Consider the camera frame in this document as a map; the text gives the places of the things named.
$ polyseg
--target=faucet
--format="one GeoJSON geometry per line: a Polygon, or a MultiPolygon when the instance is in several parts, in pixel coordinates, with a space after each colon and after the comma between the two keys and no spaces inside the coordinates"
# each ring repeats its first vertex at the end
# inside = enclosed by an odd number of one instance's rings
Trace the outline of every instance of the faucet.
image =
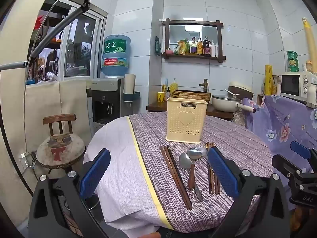
{"type": "Polygon", "coordinates": [[[207,86],[209,85],[207,81],[208,79],[203,79],[203,83],[199,84],[200,87],[203,86],[204,92],[207,92],[207,86]]]}

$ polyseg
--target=pan handle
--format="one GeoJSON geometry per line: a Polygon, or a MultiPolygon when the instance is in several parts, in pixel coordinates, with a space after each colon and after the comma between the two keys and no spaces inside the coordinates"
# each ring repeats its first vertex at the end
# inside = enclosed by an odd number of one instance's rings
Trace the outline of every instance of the pan handle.
{"type": "Polygon", "coordinates": [[[239,107],[239,108],[241,108],[241,109],[243,109],[243,110],[247,110],[247,111],[249,111],[249,112],[251,112],[251,113],[255,113],[256,112],[256,109],[255,108],[253,108],[253,107],[250,107],[250,106],[247,106],[247,105],[243,105],[243,104],[241,104],[241,103],[237,103],[237,107],[239,107]]]}

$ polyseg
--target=purple floral cloth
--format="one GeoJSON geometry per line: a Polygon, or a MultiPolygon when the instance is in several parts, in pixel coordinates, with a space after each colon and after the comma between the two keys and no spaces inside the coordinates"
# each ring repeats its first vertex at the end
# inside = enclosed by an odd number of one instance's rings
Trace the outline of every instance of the purple floral cloth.
{"type": "MultiPolygon", "coordinates": [[[[245,112],[247,129],[259,136],[273,155],[281,154],[303,172],[311,170],[307,160],[293,152],[290,144],[296,140],[307,148],[316,148],[316,109],[278,95],[264,96],[261,105],[244,98],[243,104],[256,108],[255,113],[245,112]]],[[[287,186],[286,177],[282,177],[282,182],[287,186]]]]}

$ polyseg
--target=microwave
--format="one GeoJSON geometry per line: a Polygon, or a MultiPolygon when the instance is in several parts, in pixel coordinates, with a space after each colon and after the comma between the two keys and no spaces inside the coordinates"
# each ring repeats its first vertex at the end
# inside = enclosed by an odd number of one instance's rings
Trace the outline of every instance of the microwave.
{"type": "Polygon", "coordinates": [[[306,102],[310,83],[317,84],[317,76],[311,72],[286,72],[279,76],[277,93],[300,102],[306,102]]]}

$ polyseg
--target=beige utensil holder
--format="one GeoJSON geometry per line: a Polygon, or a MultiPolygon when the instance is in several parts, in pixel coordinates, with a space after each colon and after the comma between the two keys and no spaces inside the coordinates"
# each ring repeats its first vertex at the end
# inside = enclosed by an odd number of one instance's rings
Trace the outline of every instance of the beige utensil holder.
{"type": "Polygon", "coordinates": [[[166,140],[199,144],[207,105],[204,100],[168,98],[166,140]]]}

